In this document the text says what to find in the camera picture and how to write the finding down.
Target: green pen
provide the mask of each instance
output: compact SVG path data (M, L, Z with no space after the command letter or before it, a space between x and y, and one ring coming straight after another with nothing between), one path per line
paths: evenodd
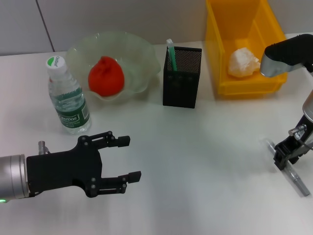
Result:
M169 58L171 61L172 69L173 71L177 71L174 43L172 39L168 39L166 40L166 42L167 42L167 51L168 51Z

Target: red fruit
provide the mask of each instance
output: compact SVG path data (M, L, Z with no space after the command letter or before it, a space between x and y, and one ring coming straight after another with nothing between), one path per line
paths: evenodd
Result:
M112 58L102 56L88 76L89 88L101 96L119 93L124 87L124 74L120 65Z

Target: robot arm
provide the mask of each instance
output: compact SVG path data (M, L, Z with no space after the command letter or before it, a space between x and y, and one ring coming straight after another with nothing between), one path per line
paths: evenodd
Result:
M49 153L44 142L39 142L40 155L25 158L24 155L0 158L0 202L34 197L56 188L78 186L87 197L125 193L127 182L139 182L141 172L133 172L116 178L101 178L102 162L99 149L125 147L130 137L115 138L111 131L80 136L70 151Z
M305 67L313 76L313 35L303 34L273 44L264 51L260 72L267 77ZM313 147L313 92L303 104L303 117L289 137L275 146L276 166L283 170L288 161L295 164Z

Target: glass bowl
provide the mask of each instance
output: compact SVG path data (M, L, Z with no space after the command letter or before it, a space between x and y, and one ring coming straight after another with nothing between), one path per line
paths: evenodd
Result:
M125 84L118 94L100 96L89 89L90 69L101 56L115 59L123 70ZM103 101L143 92L147 89L150 79L161 70L153 45L126 32L104 32L85 37L68 50L66 64L83 91L90 92Z

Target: yellow plastic bin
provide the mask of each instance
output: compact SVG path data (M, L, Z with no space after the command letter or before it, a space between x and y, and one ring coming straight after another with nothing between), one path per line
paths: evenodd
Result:
M230 55L248 48L259 60L264 49L286 39L266 0L206 0L206 48L217 93L224 96L273 93L287 73L267 78L254 72L245 78L227 73Z

